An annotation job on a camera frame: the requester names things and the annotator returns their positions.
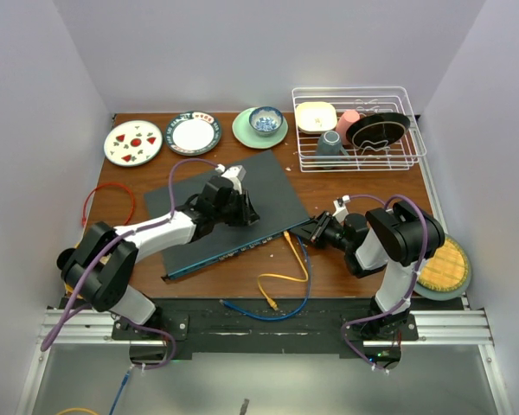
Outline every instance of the decorative plate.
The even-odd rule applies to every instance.
[[[430,258],[415,284],[415,292],[434,301],[461,295],[471,282],[471,263],[461,245],[450,235]]]
[[[183,112],[171,120],[165,142],[183,156],[198,156],[212,150],[221,139],[221,126],[206,112]]]
[[[382,112],[353,123],[346,131],[346,138],[360,149],[380,150],[404,137],[409,125],[409,118],[403,114]]]
[[[280,128],[269,137],[258,135],[254,128],[250,125],[249,118],[255,108],[248,108],[241,112],[233,121],[234,137],[251,149],[269,149],[279,144],[285,139],[288,132],[288,123],[283,116],[283,123]]]
[[[162,148],[162,132],[148,121],[128,121],[115,127],[104,142],[113,164],[135,167],[149,162]]]

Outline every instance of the white plate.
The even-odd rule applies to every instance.
[[[206,112],[183,112],[173,118],[165,131],[165,142],[184,156],[198,156],[212,150],[221,139],[221,126]]]
[[[104,154],[113,164],[135,167],[149,162],[162,148],[162,132],[148,121],[128,121],[107,135]]]

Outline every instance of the cable connector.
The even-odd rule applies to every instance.
[[[131,369],[132,369],[132,367],[129,367],[129,370],[127,370],[127,373],[125,373],[123,380],[121,380],[121,385],[124,385],[129,380],[129,376],[131,376]]]
[[[267,302],[269,303],[270,307],[274,309],[275,311],[279,311],[279,306],[272,298],[267,298]]]
[[[376,369],[378,369],[377,365],[374,364],[374,363],[371,363],[371,372],[374,372]],[[387,376],[390,375],[390,371],[389,371],[388,369],[386,369],[386,368],[383,368],[383,369],[382,369],[382,372],[383,372],[385,375],[387,375]]]

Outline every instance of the green saucer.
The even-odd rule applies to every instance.
[[[233,121],[233,134],[237,140],[251,149],[269,149],[285,139],[288,132],[288,123],[283,117],[283,124],[272,136],[262,137],[250,125],[248,119],[255,108],[248,108],[241,112]]]

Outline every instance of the red cable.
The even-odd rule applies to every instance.
[[[129,196],[131,197],[131,212],[129,212],[129,216],[127,217],[127,220],[124,222],[123,225],[126,225],[127,223],[129,223],[129,220],[131,220],[132,218],[132,214],[135,212],[135,205],[137,203],[137,201],[135,200],[135,195],[131,192],[131,190],[129,188],[127,188],[123,183],[117,183],[117,182],[108,182],[108,183],[102,183],[100,184],[99,186],[97,186],[96,188],[93,189],[92,192],[90,192],[88,194],[88,196],[86,197],[86,200],[85,200],[85,204],[83,205],[83,217],[82,219],[80,220],[80,224],[84,227],[86,224],[87,224],[87,204],[88,204],[88,201],[90,200],[90,197],[98,190],[100,190],[101,188],[105,188],[106,186],[116,186],[118,188],[122,188],[125,192],[127,192],[129,194]]]

